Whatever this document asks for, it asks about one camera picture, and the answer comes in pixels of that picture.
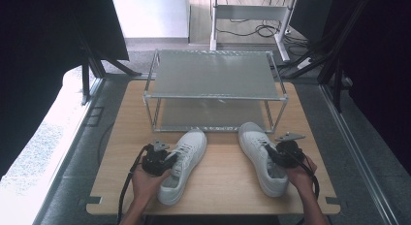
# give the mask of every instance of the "sneaker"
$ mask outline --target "sneaker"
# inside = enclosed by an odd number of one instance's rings
[[[181,137],[169,155],[177,155],[172,174],[162,182],[157,194],[162,204],[171,206],[180,200],[187,178],[205,153],[206,135],[202,130],[194,129]]]
[[[263,192],[270,197],[284,194],[288,185],[285,171],[272,162],[265,146],[275,148],[266,133],[255,123],[246,122],[238,129],[238,139],[242,151],[248,156],[257,172]]]

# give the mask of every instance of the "wooden table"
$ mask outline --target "wooden table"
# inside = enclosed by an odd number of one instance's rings
[[[280,120],[275,137],[293,132],[303,134],[298,140],[303,152],[317,164],[320,183],[319,205],[325,214],[340,211],[340,205],[328,204],[336,198],[332,183],[302,110],[294,86],[284,83],[289,102]],[[118,198],[127,173],[143,146],[154,139],[169,144],[171,149],[184,133],[152,132],[142,100],[144,80],[131,81],[124,95],[118,117],[94,182],[90,197],[100,197],[99,204],[88,204],[92,214],[116,214]],[[174,206],[162,205],[154,198],[147,214],[287,214],[302,213],[296,188],[289,185],[279,198],[270,198],[261,190],[254,166],[242,152],[237,133],[205,133],[207,150],[203,160],[188,178],[181,200]],[[131,184],[124,199],[126,211],[133,198]]]

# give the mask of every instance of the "shoe tongue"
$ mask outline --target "shoe tongue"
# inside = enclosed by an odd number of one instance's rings
[[[182,161],[177,161],[173,164],[172,175],[175,177],[180,177],[182,171]]]

